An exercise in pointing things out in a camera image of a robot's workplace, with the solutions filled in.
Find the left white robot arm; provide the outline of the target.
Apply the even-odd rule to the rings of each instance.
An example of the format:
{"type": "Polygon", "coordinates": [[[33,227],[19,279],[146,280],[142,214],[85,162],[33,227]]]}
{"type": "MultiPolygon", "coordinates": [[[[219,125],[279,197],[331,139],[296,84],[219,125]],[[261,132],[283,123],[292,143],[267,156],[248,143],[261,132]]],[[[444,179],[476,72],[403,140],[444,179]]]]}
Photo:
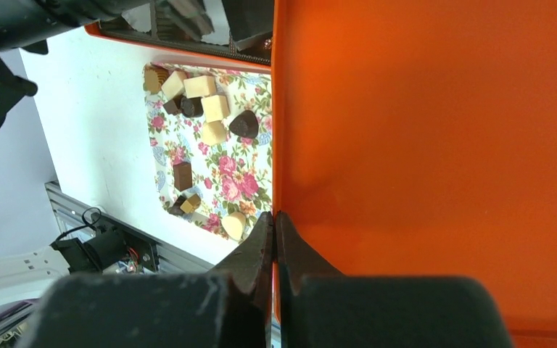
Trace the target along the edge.
{"type": "MultiPolygon", "coordinates": [[[[100,20],[111,20],[143,1],[0,1],[0,53],[23,49],[48,54],[47,39],[100,20]]],[[[7,113],[38,86],[14,74],[0,57],[0,127],[7,113]]]]}

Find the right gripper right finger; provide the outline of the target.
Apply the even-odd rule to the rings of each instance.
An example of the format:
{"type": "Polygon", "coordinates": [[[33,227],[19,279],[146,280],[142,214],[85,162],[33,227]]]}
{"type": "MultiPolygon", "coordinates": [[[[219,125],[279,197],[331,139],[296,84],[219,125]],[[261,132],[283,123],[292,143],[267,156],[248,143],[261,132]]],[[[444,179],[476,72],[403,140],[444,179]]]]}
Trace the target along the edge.
{"type": "Polygon", "coordinates": [[[462,276],[348,276],[275,218],[284,347],[511,347],[489,292],[462,276]]]}

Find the orange box lid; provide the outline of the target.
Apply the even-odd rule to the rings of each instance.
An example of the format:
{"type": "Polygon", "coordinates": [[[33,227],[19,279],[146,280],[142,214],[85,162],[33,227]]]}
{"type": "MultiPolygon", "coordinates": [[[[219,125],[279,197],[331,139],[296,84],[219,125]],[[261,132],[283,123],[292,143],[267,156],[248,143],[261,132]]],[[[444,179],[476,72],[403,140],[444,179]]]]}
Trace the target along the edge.
{"type": "Polygon", "coordinates": [[[557,1],[277,1],[274,208],[353,275],[462,275],[557,347],[557,1]]]}

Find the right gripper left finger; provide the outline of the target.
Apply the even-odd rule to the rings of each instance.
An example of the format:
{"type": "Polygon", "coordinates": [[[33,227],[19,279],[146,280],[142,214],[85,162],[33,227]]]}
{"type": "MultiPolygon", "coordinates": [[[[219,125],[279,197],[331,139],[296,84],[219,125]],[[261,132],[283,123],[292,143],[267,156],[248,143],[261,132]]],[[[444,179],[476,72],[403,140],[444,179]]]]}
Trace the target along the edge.
{"type": "Polygon", "coordinates": [[[269,347],[273,216],[211,270],[69,275],[43,295],[20,347],[269,347]]]}

